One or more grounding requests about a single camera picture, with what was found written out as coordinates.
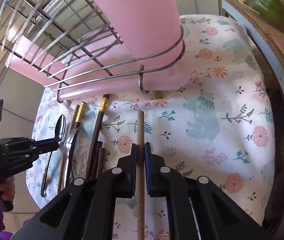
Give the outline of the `clear plastic spoon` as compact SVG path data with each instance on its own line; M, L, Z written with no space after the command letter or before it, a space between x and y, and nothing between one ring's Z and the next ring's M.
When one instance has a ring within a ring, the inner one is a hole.
M82 142L83 129L78 128L69 134L66 142L66 164L63 182L68 185L77 177L85 177L87 150Z

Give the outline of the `black metal spoon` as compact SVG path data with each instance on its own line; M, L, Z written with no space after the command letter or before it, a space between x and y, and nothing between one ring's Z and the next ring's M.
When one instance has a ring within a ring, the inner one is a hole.
M53 146L50 148L50 152L48 154L47 161L45 164L44 173L42 177L42 183L41 183L41 191L40 191L41 197L45 197L45 189L46 189L46 184L47 184L47 176L48 176L51 156L53 152L59 148L59 143L64 138L65 132L66 132L66 117L62 114L57 120L57 123L55 126L55 136L53 138Z

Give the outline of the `dark chopstick gold band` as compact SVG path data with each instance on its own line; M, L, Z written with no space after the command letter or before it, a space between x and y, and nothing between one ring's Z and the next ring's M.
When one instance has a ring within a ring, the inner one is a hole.
M96 119L93 137L90 145L89 156L86 166L86 180L95 179L95 168L98 165L98 139L99 133L102 126L102 119L106 110L106 105L109 99L109 94L104 94L101 104L99 106L98 117Z

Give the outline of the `floral bear print cloth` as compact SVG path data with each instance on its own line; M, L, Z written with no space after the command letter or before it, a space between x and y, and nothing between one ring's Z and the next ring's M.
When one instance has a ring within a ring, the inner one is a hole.
M262 226L274 181L274 122L264 77L243 26L222 16L181 16L186 43L188 82L155 99L151 92L112 94L99 140L106 148L104 171L131 152L137 142L138 112L145 113L145 141L154 154L183 177L207 176L256 223ZM75 106L87 103L83 140L87 157L102 95L54 100L45 89L32 137L53 135L60 115L67 121ZM39 208L57 195L61 152L49 164L45 197L41 183L48 154L26 171L26 185Z

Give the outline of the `pink drip tray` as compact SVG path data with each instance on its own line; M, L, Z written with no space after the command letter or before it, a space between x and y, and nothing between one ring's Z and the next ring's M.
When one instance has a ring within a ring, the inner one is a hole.
M138 58L112 35L99 31L91 37L84 47L90 56L75 59L72 53L79 49L72 47L59 60L22 36L5 65L50 89L61 101L124 91L174 90L187 82L182 36L166 50Z

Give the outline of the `pink utensil holder cup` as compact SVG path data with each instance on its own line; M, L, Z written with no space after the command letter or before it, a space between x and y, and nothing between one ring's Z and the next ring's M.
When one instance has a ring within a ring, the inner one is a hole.
M174 61L182 50L175 0L94 0L118 32L130 54L145 67Z

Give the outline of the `green bell pepper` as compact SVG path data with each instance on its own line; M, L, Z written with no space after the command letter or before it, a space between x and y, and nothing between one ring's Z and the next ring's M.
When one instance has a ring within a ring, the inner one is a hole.
M284 32L284 5L280 0L248 0L247 5L267 22Z

